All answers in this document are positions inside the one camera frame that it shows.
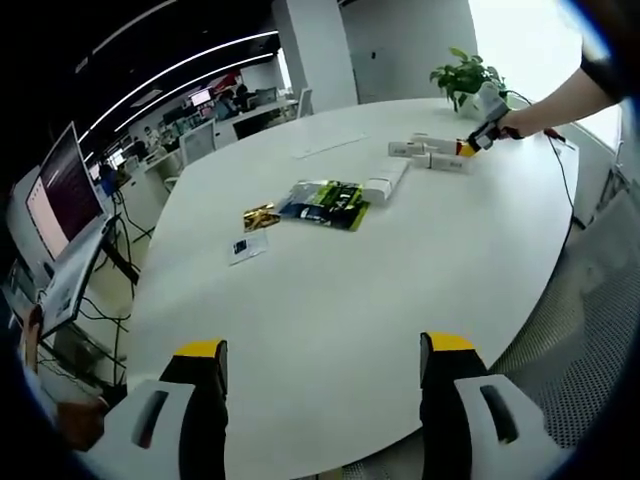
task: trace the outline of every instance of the window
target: window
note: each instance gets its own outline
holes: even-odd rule
[[[469,0],[478,53],[507,86],[534,101],[559,87],[580,66],[580,17],[558,0]],[[620,138],[619,106],[578,124],[614,150]]]

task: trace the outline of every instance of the black cable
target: black cable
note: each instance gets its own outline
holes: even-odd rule
[[[533,103],[531,102],[531,100],[529,100],[524,95],[514,90],[507,90],[507,93],[511,93],[516,97],[520,98],[521,100],[526,102],[527,105],[529,105],[530,107],[533,106]],[[564,171],[564,165],[562,164],[562,160],[560,160],[560,155],[558,154],[556,147],[553,145],[553,142],[551,141],[551,137],[549,137],[548,135],[545,135],[545,136],[547,137],[547,140],[549,140],[549,145],[551,145],[551,150],[553,150],[553,153],[556,156],[556,160],[558,160],[558,165],[560,165],[560,170],[562,171],[562,181],[564,183],[564,191],[567,193],[567,200],[569,200],[569,205],[571,205],[571,212],[573,212],[574,210],[573,201],[571,200],[571,194],[569,193],[569,186],[567,185],[567,175],[565,174],[565,171]]]
[[[136,267],[133,264],[133,261],[131,260],[131,243],[129,242],[129,231],[127,230],[127,224],[124,222],[124,220],[122,220],[122,217],[118,217],[118,220],[120,220],[120,222],[122,223],[122,228],[124,230],[124,238],[125,238],[125,241],[127,242],[127,257],[128,257],[127,260],[129,262],[129,265],[131,265],[132,267],[135,267],[138,271],[140,271],[140,269],[138,267]],[[129,281],[129,285],[131,287],[131,300],[134,300],[135,296],[136,296],[135,287],[134,287],[132,281]],[[118,340],[120,338],[120,328],[122,328],[122,326],[120,325],[120,321],[117,321],[116,322],[116,341],[115,341],[115,347],[114,347],[114,350],[113,350],[113,356],[116,359],[118,358]],[[116,380],[117,376],[118,376],[118,368],[117,368],[116,363],[113,362],[113,384],[114,385],[118,384],[117,380]]]
[[[140,269],[136,265],[134,265],[133,261],[131,260],[131,243],[129,242],[129,231],[127,230],[127,224],[124,223],[124,220],[122,220],[122,217],[118,217],[118,220],[122,223],[122,228],[124,230],[124,239],[127,242],[127,262],[132,268],[135,268],[136,270],[138,270],[138,272],[140,272]],[[131,281],[129,281],[129,285],[131,287],[131,300],[135,300],[136,298],[135,286]]]
[[[80,309],[80,313],[83,314],[87,320],[109,320],[109,321],[111,321],[113,323],[116,323],[116,324],[119,321],[124,320],[123,318],[116,318],[116,317],[92,317],[91,315],[87,315],[85,312],[83,312],[82,309]],[[122,330],[124,330],[125,332],[129,333],[129,329],[127,329],[127,328],[125,328],[123,326],[120,326],[120,328]]]
[[[89,302],[89,304],[91,304],[91,306],[95,308],[96,312],[98,312],[98,315],[101,315],[104,318],[112,318],[114,320],[129,320],[131,318],[131,314],[127,315],[126,317],[112,317],[110,315],[106,315],[90,298],[82,297],[82,300]]]
[[[118,339],[120,338],[120,329],[122,327],[120,326],[120,321],[116,322],[116,341],[115,341],[115,346],[113,348],[113,358],[115,358],[116,360],[118,359]],[[118,364],[116,362],[113,362],[113,385],[117,385],[118,384]]]
[[[145,230],[140,225],[138,225],[133,220],[131,220],[131,217],[129,216],[129,211],[127,210],[127,202],[124,201],[124,195],[122,195],[122,192],[119,190],[116,190],[114,195],[118,196],[120,200],[120,204],[122,205],[122,209],[124,210],[124,215],[125,217],[127,217],[127,220],[129,220],[129,223],[134,227],[136,227],[138,230],[140,230],[143,235],[149,237],[149,239],[151,240],[151,234],[150,234],[151,230]]]
[[[131,289],[132,289],[132,295],[133,295],[133,283],[131,283]],[[83,300],[86,300],[87,302],[89,302],[91,304],[91,306],[93,308],[96,309],[96,311],[102,315],[104,317],[104,319],[107,320],[111,320],[116,324],[116,340],[114,342],[114,346],[113,346],[113,358],[115,358],[116,360],[118,360],[118,340],[120,339],[120,330],[124,330],[126,332],[129,332],[129,330],[127,330],[126,328],[124,328],[121,325],[121,322],[123,320],[128,320],[129,318],[131,318],[131,314],[127,315],[126,317],[109,317],[108,315],[105,315],[98,307],[95,303],[93,303],[93,301],[90,298],[86,298],[83,297]],[[118,385],[118,364],[116,362],[113,362],[113,384],[114,385]]]
[[[53,368],[49,367],[47,364],[50,364],[50,363],[54,363],[58,368],[53,369]],[[65,372],[55,358],[44,358],[44,357],[42,357],[40,360],[38,360],[36,362],[36,365],[42,365],[43,368],[46,368],[47,370],[49,370],[51,373],[57,375],[58,377],[62,377],[62,378],[66,378],[66,379],[70,380],[71,383],[73,383],[75,386],[77,386],[84,393],[86,393],[88,395],[91,395],[80,384],[81,380],[78,377],[76,377],[75,375],[71,375],[70,373]],[[55,399],[53,398],[53,396],[49,392],[46,392],[46,393],[55,402]]]

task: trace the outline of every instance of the human hand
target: human hand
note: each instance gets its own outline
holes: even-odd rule
[[[42,307],[36,305],[24,322],[25,363],[33,371],[37,369],[38,341],[40,340],[43,319]]]
[[[509,138],[511,136],[507,132],[508,128],[516,130],[521,137],[528,137],[540,130],[535,126],[526,108],[524,110],[512,110],[507,113],[498,121],[498,128],[501,133],[500,138]]]

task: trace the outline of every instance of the white table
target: white table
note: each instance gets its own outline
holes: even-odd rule
[[[267,103],[266,105],[260,105],[250,112],[241,113],[236,117],[223,120],[222,122],[217,122],[215,126],[216,148],[221,149],[238,141],[238,135],[236,134],[236,130],[234,128],[237,123],[244,122],[245,120],[249,120],[250,118],[254,118],[268,112],[272,112],[273,110],[280,110],[281,108],[288,108],[297,104],[298,100],[280,99],[276,100],[275,102]]]
[[[260,132],[189,166],[138,285],[129,384],[158,378],[187,342],[227,339],[230,479],[315,474],[415,431],[420,332],[462,334],[491,365],[549,281],[571,207],[545,137],[498,142],[471,175],[410,169],[355,233],[283,221],[267,229],[265,254],[229,267],[227,252],[243,212],[297,180],[362,182],[389,141],[475,126],[442,100],[376,103]],[[296,159],[303,150],[322,151]],[[578,154],[562,158],[573,196]]]

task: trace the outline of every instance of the small white card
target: small white card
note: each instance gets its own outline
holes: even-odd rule
[[[231,244],[229,265],[243,262],[267,251],[267,233],[264,228],[242,235]]]

